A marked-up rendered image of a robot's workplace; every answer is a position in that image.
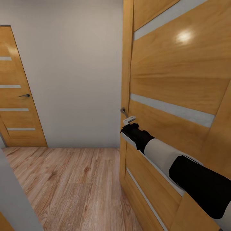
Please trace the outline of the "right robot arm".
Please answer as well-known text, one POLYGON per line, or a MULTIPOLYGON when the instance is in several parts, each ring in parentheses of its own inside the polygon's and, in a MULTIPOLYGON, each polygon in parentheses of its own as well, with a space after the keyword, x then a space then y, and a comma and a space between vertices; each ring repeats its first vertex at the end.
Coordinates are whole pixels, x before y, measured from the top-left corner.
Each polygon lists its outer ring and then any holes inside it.
POLYGON ((139 125, 130 122, 131 116, 123 121, 122 137, 140 150, 166 177, 194 201, 220 226, 231 231, 231 179, 206 167, 189 154, 151 136, 139 125))

